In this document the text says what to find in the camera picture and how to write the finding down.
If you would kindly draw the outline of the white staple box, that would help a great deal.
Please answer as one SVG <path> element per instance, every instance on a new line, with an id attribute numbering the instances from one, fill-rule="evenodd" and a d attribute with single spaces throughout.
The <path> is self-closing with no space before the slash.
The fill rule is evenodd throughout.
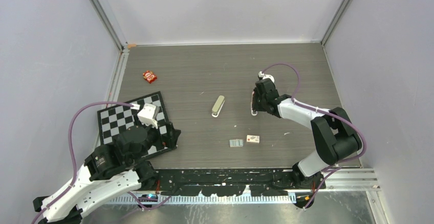
<path id="1" fill-rule="evenodd" d="M 247 141 L 247 143 L 259 144 L 260 143 L 260 136 L 247 135 L 246 136 L 246 141 Z"/>

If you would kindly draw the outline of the staple tray with staples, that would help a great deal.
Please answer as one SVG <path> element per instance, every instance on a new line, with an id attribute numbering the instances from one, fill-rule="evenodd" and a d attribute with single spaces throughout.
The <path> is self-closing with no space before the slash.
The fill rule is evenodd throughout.
<path id="1" fill-rule="evenodd" d="M 243 147 L 244 141 L 242 139 L 229 140 L 230 147 Z"/>

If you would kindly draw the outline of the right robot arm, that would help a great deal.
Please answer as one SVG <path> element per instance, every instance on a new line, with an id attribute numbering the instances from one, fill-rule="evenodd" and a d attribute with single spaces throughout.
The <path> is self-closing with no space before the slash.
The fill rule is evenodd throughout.
<path id="1" fill-rule="evenodd" d="M 290 95 L 280 95 L 270 78 L 261 78 L 255 83 L 251 111 L 253 115 L 267 112 L 312 131 L 315 151 L 293 165 L 290 173 L 291 181 L 298 188 L 306 188 L 316 173 L 362 149 L 362 140 L 350 126 L 343 108 L 317 108 L 298 102 Z"/>

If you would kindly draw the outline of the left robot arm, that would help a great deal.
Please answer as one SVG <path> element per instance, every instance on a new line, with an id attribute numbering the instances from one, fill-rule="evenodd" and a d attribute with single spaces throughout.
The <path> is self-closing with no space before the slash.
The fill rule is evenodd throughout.
<path id="1" fill-rule="evenodd" d="M 33 201 L 38 215 L 33 223 L 81 223 L 107 201 L 125 193 L 151 190 L 158 173 L 146 160 L 149 150 L 173 150 L 181 130 L 171 122 L 160 129 L 134 125 L 117 135 L 114 142 L 98 146 L 76 170 L 72 179 L 50 196 Z"/>

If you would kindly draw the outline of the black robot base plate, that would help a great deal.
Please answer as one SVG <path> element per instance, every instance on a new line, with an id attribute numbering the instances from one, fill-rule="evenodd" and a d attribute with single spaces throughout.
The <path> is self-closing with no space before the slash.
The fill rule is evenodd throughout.
<path id="1" fill-rule="evenodd" d="M 141 190 L 166 196 L 284 196 L 289 190 L 312 192 L 320 187 L 321 173 L 297 182 L 291 169 L 158 169 Z"/>

